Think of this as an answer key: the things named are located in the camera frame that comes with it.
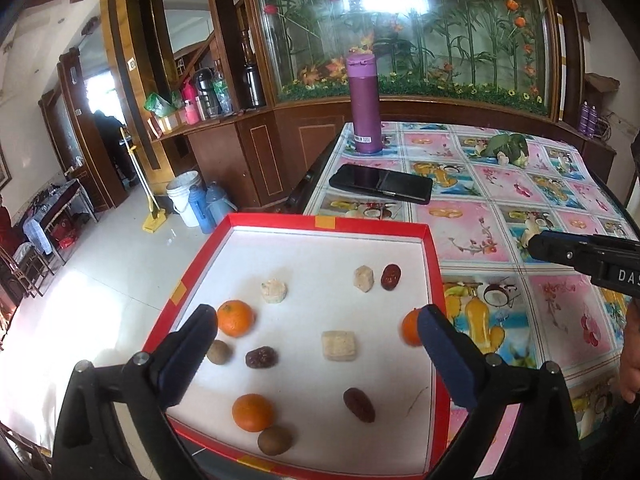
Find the yellow tape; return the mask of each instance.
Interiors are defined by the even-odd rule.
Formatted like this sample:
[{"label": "yellow tape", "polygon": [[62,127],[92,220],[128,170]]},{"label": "yellow tape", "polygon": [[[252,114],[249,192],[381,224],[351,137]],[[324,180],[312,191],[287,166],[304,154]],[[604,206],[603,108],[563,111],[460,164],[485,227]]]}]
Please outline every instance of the yellow tape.
[{"label": "yellow tape", "polygon": [[242,455],[236,462],[239,464],[247,465],[249,467],[253,467],[254,469],[259,469],[260,471],[266,471],[270,473],[276,465],[273,462],[269,462],[268,460],[263,460],[258,458],[257,456],[251,455]]},{"label": "yellow tape", "polygon": [[173,293],[171,294],[171,301],[174,302],[174,305],[180,303],[180,300],[184,296],[185,292],[187,292],[187,287],[185,287],[182,280],[180,280],[180,282],[178,282],[178,285],[175,286]]},{"label": "yellow tape", "polygon": [[316,216],[316,227],[335,229],[335,216]]}]

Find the mop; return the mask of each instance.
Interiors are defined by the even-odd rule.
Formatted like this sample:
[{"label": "mop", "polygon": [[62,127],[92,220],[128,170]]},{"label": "mop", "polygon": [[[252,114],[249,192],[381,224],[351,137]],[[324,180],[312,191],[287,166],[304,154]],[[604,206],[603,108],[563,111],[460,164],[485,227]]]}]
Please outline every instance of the mop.
[{"label": "mop", "polygon": [[140,168],[140,164],[136,158],[134,150],[136,146],[129,146],[129,141],[127,141],[127,133],[124,128],[120,129],[120,133],[122,134],[122,138],[124,139],[125,146],[127,147],[127,151],[129,152],[129,156],[131,157],[131,162],[133,163],[133,167],[138,174],[138,178],[142,183],[142,187],[146,193],[146,200],[149,204],[149,215],[146,217],[144,223],[142,224],[142,230],[147,233],[155,233],[158,228],[166,222],[166,211],[161,209],[156,201],[156,197],[154,196],[151,188],[149,187],[149,183],[146,181],[145,174],[142,172],[142,168]]}]

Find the red tray border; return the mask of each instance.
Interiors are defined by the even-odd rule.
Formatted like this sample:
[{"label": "red tray border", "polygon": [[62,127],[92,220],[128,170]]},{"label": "red tray border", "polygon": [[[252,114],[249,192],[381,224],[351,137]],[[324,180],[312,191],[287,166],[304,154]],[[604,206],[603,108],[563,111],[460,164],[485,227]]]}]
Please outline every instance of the red tray border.
[{"label": "red tray border", "polygon": [[[268,213],[231,213],[220,222],[216,230],[209,236],[203,247],[200,249],[191,265],[178,282],[174,293],[167,301],[164,309],[160,313],[156,324],[152,328],[143,351],[152,352],[160,344],[162,339],[169,333],[180,310],[190,296],[193,287],[197,284],[200,275],[205,269],[212,255],[220,246],[226,235],[233,227],[263,227],[277,229],[295,229],[306,231],[336,231],[354,234],[388,235],[398,237],[420,238],[424,247],[425,260],[429,269],[429,281],[433,302],[443,313],[446,314],[444,290],[442,287],[442,277],[438,266],[433,239],[429,227],[425,224],[375,221],[354,218],[341,218],[329,216],[304,216],[304,215],[283,215]],[[431,443],[431,456],[428,469],[433,468],[447,447],[447,433],[449,432],[449,393],[447,392],[442,378],[436,375],[436,401],[435,419],[433,427],[433,441]],[[230,460],[239,462],[253,468],[257,468],[279,476],[291,478],[304,478],[307,480],[353,480],[362,479],[385,479],[385,480],[418,480],[424,477],[420,475],[407,476],[363,476],[337,474],[319,470],[306,469],[298,466],[286,465],[272,462],[262,457],[248,454],[235,447],[228,446],[211,437],[195,431],[193,428],[185,426],[181,422],[169,417],[169,421],[181,436],[191,440],[195,444],[209,449],[212,452],[225,456]]]}]

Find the wooden counter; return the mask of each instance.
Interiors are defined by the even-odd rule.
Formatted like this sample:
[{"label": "wooden counter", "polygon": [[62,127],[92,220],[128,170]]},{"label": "wooden counter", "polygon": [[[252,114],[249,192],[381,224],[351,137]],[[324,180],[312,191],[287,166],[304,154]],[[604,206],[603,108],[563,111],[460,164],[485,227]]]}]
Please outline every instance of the wooden counter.
[{"label": "wooden counter", "polygon": [[[388,96],[381,98],[380,113],[383,121],[465,124],[562,140],[604,182],[616,156],[566,123],[494,105]],[[348,97],[287,102],[185,126],[152,142],[187,136],[206,182],[217,181],[241,208],[262,209],[286,199],[351,120]]]}]

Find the tablecloth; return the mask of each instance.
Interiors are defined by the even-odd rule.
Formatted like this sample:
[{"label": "tablecloth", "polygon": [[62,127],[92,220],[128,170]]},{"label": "tablecloth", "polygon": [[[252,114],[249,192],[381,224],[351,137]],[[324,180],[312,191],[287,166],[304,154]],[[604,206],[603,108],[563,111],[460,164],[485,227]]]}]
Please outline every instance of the tablecloth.
[{"label": "tablecloth", "polygon": [[90,214],[89,208],[92,207],[92,205],[91,201],[89,200],[89,196],[87,195],[82,184],[80,184],[79,181],[75,178],[69,180],[64,185],[59,187],[53,195],[49,196],[42,204],[40,204],[33,216],[25,220],[22,230],[24,231],[27,239],[33,244],[35,249],[40,254],[51,254],[53,250],[53,248],[51,247],[51,243],[44,232],[44,228],[46,228],[46,226],[43,226],[40,223],[45,218],[50,209],[56,205],[60,197],[64,195],[65,191],[69,190],[75,184],[78,184],[80,193],[82,194],[82,198],[80,196],[76,196],[72,200],[69,209],[72,213],[85,212],[87,214]]},{"label": "tablecloth", "polygon": [[[532,234],[532,222],[542,230],[637,238],[573,146],[525,135],[526,169],[502,167],[479,155],[498,133],[504,131],[383,123],[382,152],[363,156],[355,151],[349,123],[305,214],[428,224],[453,325],[508,364],[558,363],[583,438],[607,419],[616,402],[612,389],[630,298],[591,285],[569,267],[534,260],[523,242]],[[331,188],[329,177],[345,163],[429,176],[431,202],[414,205]],[[516,414],[513,406],[507,410],[478,476],[493,471]],[[451,405],[449,439],[465,417],[465,410]]]}]

